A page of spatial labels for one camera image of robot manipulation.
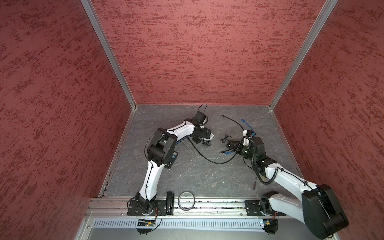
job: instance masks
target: black bracket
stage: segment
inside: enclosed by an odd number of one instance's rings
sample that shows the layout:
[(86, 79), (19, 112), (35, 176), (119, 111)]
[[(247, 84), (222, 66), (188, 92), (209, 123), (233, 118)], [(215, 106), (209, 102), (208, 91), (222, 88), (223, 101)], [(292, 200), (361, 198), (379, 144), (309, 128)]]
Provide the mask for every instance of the black bracket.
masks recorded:
[(148, 159), (155, 162), (158, 167), (165, 164), (165, 168), (170, 169), (177, 157), (176, 142), (176, 135), (159, 128), (147, 148)]
[[(167, 204), (167, 201), (166, 200), (155, 200), (154, 201), (154, 205), (161, 210), (161, 212), (163, 213), (163, 215), (165, 215), (165, 210), (166, 210), (166, 204)], [(127, 211), (127, 215), (128, 216), (154, 216), (155, 215), (155, 210), (153, 210), (150, 214), (148, 215), (144, 215), (142, 213), (142, 210), (141, 208), (139, 207), (139, 205), (137, 204), (136, 201), (131, 201), (129, 203), (129, 206), (128, 206), (128, 211)]]
[[(266, 217), (263, 215), (259, 209), (259, 200), (246, 200), (245, 201), (245, 209), (247, 210), (247, 216), (257, 216), (257, 217)], [(282, 212), (276, 212), (276, 216), (286, 216), (286, 214)]]
[(175, 201), (175, 194), (171, 191), (167, 192), (166, 215), (173, 215), (174, 201)]

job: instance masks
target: black ring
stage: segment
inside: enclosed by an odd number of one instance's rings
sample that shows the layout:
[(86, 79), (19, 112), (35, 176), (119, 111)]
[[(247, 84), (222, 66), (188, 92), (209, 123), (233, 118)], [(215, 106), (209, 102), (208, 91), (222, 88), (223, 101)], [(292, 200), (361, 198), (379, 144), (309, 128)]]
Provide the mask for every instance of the black ring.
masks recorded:
[[(182, 206), (180, 206), (180, 198), (181, 198), (181, 196), (182, 196), (184, 193), (189, 193), (189, 194), (191, 194), (192, 197), (193, 197), (193, 204), (192, 204), (192, 206), (189, 207), (189, 208), (183, 208)], [(193, 208), (193, 206), (195, 205), (195, 196), (194, 196), (190, 191), (184, 191), (184, 192), (182, 192), (182, 193), (180, 194), (179, 198), (177, 199), (177, 204), (179, 205), (179, 208), (180, 208), (181, 210), (183, 210), (183, 211), (189, 211), (189, 210), (191, 210), (191, 209)]]

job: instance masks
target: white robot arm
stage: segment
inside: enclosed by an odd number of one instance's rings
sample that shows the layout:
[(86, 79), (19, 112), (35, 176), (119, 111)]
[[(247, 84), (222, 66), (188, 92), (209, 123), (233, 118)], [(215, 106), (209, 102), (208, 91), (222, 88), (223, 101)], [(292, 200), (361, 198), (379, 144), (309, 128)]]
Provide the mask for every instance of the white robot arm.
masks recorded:
[(264, 159), (266, 164), (260, 164), (265, 170), (266, 178), (290, 191), (297, 199), (291, 199), (276, 191), (263, 194), (260, 200), (262, 214), (271, 215), (274, 212), (285, 213), (303, 222), (308, 229), (324, 239), (348, 226), (348, 219), (333, 190), (323, 184), (316, 185), (285, 170), (272, 159)]
[(185, 119), (174, 128), (159, 128), (156, 131), (146, 149), (147, 174), (140, 191), (136, 194), (136, 201), (144, 213), (149, 214), (153, 209), (161, 172), (164, 168), (170, 169), (177, 158), (176, 143), (189, 135), (205, 140), (211, 140), (214, 137), (211, 130), (204, 127), (207, 122), (208, 117), (197, 111), (195, 117)]
[[(146, 149), (147, 174), (135, 197), (142, 213), (150, 214), (153, 210), (161, 172), (164, 168), (170, 169), (177, 158), (176, 143), (187, 136), (213, 138), (211, 130), (204, 127), (207, 122), (208, 117), (197, 111), (192, 119), (185, 119), (174, 128), (159, 128), (155, 132)], [(267, 157), (261, 138), (255, 137), (253, 131), (244, 130), (242, 141), (231, 140), (226, 146), (236, 154), (252, 159), (252, 168), (264, 184), (274, 181), (297, 198), (291, 199), (276, 191), (263, 194), (259, 205), (263, 215), (285, 213), (303, 222), (320, 239), (348, 226), (348, 219), (333, 190), (325, 184), (318, 186), (308, 182)]]

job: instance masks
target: red textured wall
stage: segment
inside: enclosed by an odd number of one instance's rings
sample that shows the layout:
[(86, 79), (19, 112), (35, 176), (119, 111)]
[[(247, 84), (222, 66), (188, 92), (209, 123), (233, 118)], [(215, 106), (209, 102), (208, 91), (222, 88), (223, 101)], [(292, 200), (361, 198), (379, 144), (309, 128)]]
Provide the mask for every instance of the red textured wall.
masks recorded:
[(324, 0), (93, 0), (139, 104), (268, 105)]
[(384, 236), (383, 12), (339, 0), (275, 108), (304, 177), (336, 191), (342, 239)]
[(72, 240), (129, 103), (79, 0), (0, 4), (0, 239)]

